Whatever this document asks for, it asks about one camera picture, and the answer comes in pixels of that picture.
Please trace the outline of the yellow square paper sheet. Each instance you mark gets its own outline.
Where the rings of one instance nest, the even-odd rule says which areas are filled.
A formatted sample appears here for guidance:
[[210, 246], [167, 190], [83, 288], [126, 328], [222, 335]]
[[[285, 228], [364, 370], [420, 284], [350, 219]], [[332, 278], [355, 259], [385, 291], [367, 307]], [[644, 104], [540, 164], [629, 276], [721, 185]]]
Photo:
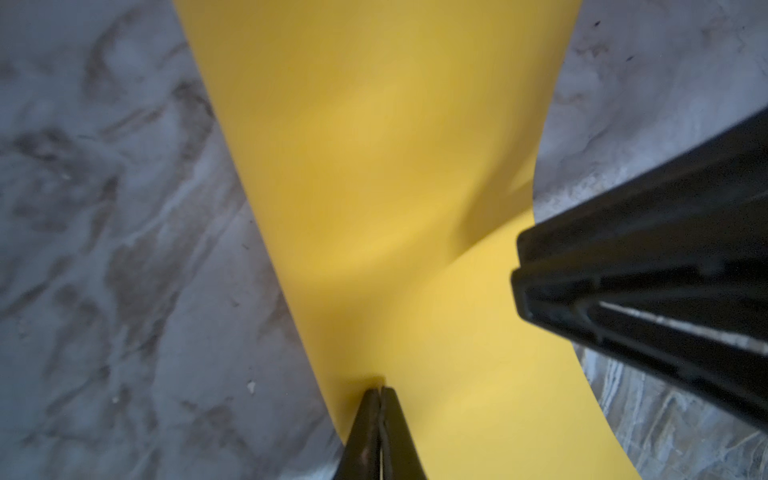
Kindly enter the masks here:
[[634, 479], [516, 240], [576, 1], [179, 1], [342, 438], [392, 387], [431, 479]]

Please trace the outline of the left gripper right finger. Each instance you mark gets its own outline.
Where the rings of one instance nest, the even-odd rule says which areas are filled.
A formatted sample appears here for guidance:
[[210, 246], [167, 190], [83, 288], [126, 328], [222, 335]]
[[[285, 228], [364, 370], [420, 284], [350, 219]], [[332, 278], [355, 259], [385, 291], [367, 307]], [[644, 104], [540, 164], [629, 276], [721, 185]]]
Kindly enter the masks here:
[[399, 398], [391, 387], [380, 391], [379, 437], [383, 479], [427, 479]]

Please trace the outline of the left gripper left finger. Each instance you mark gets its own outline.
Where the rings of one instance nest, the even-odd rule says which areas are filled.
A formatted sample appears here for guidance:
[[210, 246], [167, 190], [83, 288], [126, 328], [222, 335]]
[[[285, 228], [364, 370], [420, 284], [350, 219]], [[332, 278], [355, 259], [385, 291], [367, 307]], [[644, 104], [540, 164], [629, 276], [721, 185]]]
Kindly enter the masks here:
[[333, 476], [334, 480], [376, 480], [380, 478], [379, 413], [379, 390], [366, 390]]

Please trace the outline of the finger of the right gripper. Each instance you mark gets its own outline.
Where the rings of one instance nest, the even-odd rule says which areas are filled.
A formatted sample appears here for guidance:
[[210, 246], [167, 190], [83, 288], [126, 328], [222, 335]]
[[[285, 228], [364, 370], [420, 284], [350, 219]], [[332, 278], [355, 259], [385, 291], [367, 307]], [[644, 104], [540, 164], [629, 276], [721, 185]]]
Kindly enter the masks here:
[[767, 339], [767, 265], [608, 271], [515, 270], [528, 323], [658, 377], [764, 429], [767, 356], [725, 334]]
[[520, 263], [709, 213], [767, 192], [765, 109], [659, 167], [523, 231]]

